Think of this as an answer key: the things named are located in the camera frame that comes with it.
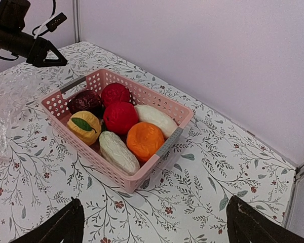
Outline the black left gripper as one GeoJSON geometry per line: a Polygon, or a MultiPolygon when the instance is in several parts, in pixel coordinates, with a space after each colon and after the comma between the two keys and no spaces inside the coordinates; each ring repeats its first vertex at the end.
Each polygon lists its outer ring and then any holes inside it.
{"type": "Polygon", "coordinates": [[[49,40],[35,39],[20,31],[0,30],[0,49],[11,52],[16,58],[26,58],[26,63],[34,67],[66,66],[68,62],[49,40]]]}

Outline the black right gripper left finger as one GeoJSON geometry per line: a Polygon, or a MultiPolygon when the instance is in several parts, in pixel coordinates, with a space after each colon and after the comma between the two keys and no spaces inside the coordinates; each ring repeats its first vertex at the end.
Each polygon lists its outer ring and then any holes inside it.
{"type": "Polygon", "coordinates": [[[83,242],[84,208],[78,198],[72,198],[66,206],[49,220],[12,242],[83,242]]]}

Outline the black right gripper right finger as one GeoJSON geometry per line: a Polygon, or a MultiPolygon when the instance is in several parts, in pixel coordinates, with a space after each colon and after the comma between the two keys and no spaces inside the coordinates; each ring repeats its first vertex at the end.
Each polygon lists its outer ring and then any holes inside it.
{"type": "Polygon", "coordinates": [[[275,224],[237,196],[232,196],[227,207],[229,242],[304,243],[304,238],[275,224]]]}

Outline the dark maroon crinkled fruit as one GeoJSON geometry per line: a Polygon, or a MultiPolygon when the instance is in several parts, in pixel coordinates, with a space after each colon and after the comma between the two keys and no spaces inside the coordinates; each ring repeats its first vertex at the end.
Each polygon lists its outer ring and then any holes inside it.
{"type": "Polygon", "coordinates": [[[100,96],[92,90],[79,92],[68,102],[67,107],[71,114],[79,111],[88,111],[96,117],[101,117],[103,111],[103,103],[100,96]]]}

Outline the clear zip top bag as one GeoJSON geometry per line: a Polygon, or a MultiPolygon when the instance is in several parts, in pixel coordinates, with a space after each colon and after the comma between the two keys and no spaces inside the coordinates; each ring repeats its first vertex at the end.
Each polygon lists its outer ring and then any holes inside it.
{"type": "Polygon", "coordinates": [[[0,161],[8,159],[12,123],[31,96],[37,94],[40,77],[35,71],[10,76],[0,74],[0,161]]]}

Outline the red crinkled fruit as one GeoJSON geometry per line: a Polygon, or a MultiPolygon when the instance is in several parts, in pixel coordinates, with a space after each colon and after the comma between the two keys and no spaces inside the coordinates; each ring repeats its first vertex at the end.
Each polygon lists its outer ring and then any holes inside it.
{"type": "Polygon", "coordinates": [[[127,87],[119,83],[107,85],[102,93],[101,99],[105,107],[110,106],[115,102],[130,102],[131,94],[127,87]]]}
{"type": "Polygon", "coordinates": [[[126,135],[139,119],[131,103],[114,102],[105,109],[103,120],[108,131],[126,135]]]}

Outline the yellow fruit with leaf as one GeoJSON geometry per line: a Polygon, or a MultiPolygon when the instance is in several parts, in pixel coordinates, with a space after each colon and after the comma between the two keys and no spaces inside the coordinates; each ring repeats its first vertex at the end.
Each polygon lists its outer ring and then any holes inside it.
{"type": "Polygon", "coordinates": [[[67,122],[67,127],[88,146],[97,141],[102,131],[100,120],[89,111],[73,114],[67,122]]]}

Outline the red crinkled fruit front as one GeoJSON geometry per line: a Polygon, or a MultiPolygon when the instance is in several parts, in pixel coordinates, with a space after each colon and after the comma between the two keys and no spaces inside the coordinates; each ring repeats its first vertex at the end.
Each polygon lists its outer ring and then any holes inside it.
{"type": "Polygon", "coordinates": [[[131,103],[114,102],[105,109],[103,120],[108,131],[126,135],[139,119],[131,103]]]}

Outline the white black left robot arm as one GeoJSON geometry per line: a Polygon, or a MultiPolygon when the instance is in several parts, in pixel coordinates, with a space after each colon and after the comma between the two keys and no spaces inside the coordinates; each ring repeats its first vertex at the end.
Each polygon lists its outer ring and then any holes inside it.
{"type": "Polygon", "coordinates": [[[29,1],[0,1],[0,59],[16,61],[23,57],[26,63],[38,68],[66,66],[67,59],[43,35],[54,32],[67,17],[64,13],[55,14],[56,2],[53,1],[51,17],[30,35],[22,31],[29,8],[29,1]]]}

